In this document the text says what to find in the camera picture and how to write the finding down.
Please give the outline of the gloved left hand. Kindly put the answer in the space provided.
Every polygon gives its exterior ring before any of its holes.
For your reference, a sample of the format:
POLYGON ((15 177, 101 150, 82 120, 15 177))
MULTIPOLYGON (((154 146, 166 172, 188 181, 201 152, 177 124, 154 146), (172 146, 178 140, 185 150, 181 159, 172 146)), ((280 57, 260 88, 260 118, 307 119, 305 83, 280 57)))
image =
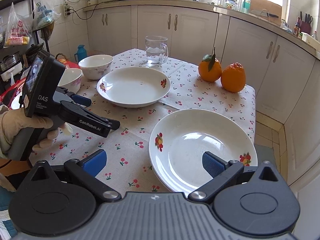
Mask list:
MULTIPOLYGON (((28 118, 25 116, 24 109, 8 109, 6 105, 1 105, 1 159, 8 159, 5 153, 11 148, 14 137, 18 135, 23 128, 45 128, 49 129, 53 126, 53 121, 47 117, 33 116, 28 118)), ((73 130, 66 122, 60 126, 60 129, 66 134, 73 134, 73 130)), ((33 146, 33 151, 44 150, 49 148, 54 139, 59 135, 59 129, 50 131, 46 139, 41 140, 33 146)))

